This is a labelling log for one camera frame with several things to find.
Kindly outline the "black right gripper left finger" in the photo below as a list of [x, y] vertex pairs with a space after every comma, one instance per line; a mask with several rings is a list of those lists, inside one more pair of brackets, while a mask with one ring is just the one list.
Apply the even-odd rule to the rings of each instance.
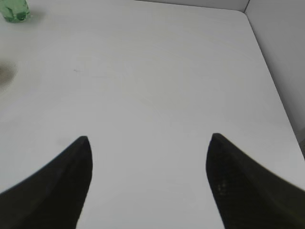
[[90, 142], [80, 136], [40, 170], [1, 193], [1, 229], [75, 229], [92, 171]]

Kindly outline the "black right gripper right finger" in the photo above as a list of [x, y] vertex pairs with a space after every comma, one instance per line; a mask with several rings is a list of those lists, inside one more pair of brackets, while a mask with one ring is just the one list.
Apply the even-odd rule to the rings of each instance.
[[305, 192], [214, 133], [205, 170], [226, 229], [303, 229]]

